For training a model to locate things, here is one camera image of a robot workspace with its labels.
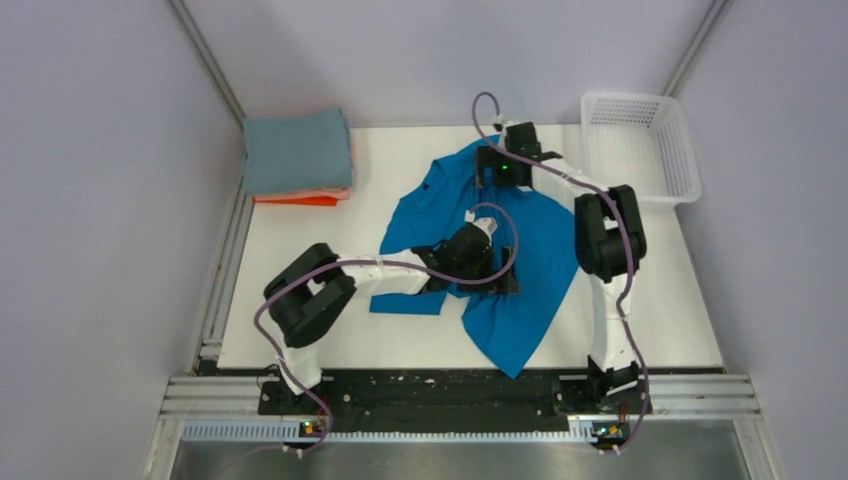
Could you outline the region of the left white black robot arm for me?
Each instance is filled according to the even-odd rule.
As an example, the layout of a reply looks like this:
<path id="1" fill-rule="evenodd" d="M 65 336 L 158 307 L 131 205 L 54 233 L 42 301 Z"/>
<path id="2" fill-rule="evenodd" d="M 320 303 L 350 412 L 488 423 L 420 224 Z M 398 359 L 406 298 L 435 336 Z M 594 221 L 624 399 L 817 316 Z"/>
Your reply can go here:
<path id="1" fill-rule="evenodd" d="M 274 277 L 253 316 L 278 362 L 283 401 L 297 413 L 318 408 L 332 417 L 320 393 L 321 372 L 297 375 L 287 354 L 322 339 L 356 298 L 430 297 L 450 291 L 513 295 L 520 291 L 514 264 L 520 243 L 496 247 L 492 217 L 463 224 L 449 239 L 376 256 L 346 257 L 316 243 Z"/>

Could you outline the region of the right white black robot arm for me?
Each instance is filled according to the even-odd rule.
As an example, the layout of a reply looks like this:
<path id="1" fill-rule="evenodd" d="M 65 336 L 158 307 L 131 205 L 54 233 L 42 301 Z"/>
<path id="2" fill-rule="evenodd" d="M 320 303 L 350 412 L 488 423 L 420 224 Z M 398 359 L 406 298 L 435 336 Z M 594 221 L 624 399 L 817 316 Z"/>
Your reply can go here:
<path id="1" fill-rule="evenodd" d="M 476 185 L 529 189 L 573 215 L 575 256 L 593 293 L 586 397 L 594 409 L 612 412 L 627 394 L 638 394 L 645 367 L 629 325 L 630 293 L 647 253 L 635 191 L 626 184 L 607 187 L 543 150 L 531 122 L 498 116 L 493 127 L 497 142 L 475 154 Z"/>

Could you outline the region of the bright blue t-shirt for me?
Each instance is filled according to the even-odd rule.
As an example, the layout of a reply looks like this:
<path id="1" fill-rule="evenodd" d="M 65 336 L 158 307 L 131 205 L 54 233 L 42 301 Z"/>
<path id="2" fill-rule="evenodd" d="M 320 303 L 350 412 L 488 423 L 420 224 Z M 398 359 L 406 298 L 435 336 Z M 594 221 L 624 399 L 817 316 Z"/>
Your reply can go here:
<path id="1" fill-rule="evenodd" d="M 524 369 L 549 326 L 578 270 L 574 216 L 557 202 L 517 188 L 477 189 L 475 153 L 484 141 L 433 160 L 421 184 L 402 197 L 380 245 L 383 254 L 431 246 L 449 239 L 464 223 L 467 209 L 496 219 L 494 264 L 502 267 L 504 249 L 518 250 L 513 269 L 520 286 L 515 295 L 481 295 L 453 285 L 448 292 L 375 296 L 378 314 L 438 315 L 446 297 L 467 298 L 463 327 L 475 346 L 499 370 L 515 378 Z"/>

